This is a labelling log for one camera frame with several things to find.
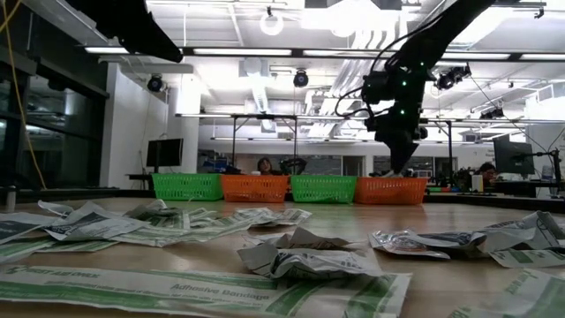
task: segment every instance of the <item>person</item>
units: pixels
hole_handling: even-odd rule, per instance
[[[492,163],[483,163],[475,174],[483,176],[483,186],[494,186],[496,167]]]
[[[280,176],[282,173],[277,170],[273,170],[273,165],[267,157],[260,158],[257,162],[257,170],[261,173],[261,176]]]

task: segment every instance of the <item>orange basket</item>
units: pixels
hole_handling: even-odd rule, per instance
[[[288,176],[222,176],[228,202],[284,202],[288,186]]]
[[[416,205],[424,200],[426,178],[358,178],[355,202]]]

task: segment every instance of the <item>security camera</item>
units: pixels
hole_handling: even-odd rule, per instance
[[[165,89],[167,89],[167,83],[162,81],[161,74],[153,74],[151,75],[151,79],[147,83],[147,89],[154,93],[161,93]]]
[[[308,85],[308,75],[305,70],[298,70],[294,76],[294,87],[302,88]]]

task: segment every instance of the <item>robotic arm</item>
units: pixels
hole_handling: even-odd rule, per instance
[[[427,130],[418,125],[426,81],[435,80],[430,70],[441,59],[448,45],[495,2],[456,1],[421,28],[388,45],[382,52],[396,42],[409,38],[385,63],[384,71],[373,70],[379,59],[377,57],[371,72],[364,77],[364,85],[360,88],[361,98],[367,105],[364,111],[369,113],[365,126],[369,132],[375,132],[375,140],[384,142],[390,148],[391,168],[395,174],[400,173],[418,147],[414,140],[427,137]],[[387,109],[386,114],[374,114],[370,108],[370,105],[380,101],[392,100],[395,104]]]

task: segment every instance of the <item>green basket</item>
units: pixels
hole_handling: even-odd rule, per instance
[[[151,176],[157,199],[217,201],[223,197],[219,174],[154,173]]]
[[[352,203],[357,177],[292,176],[295,202]]]

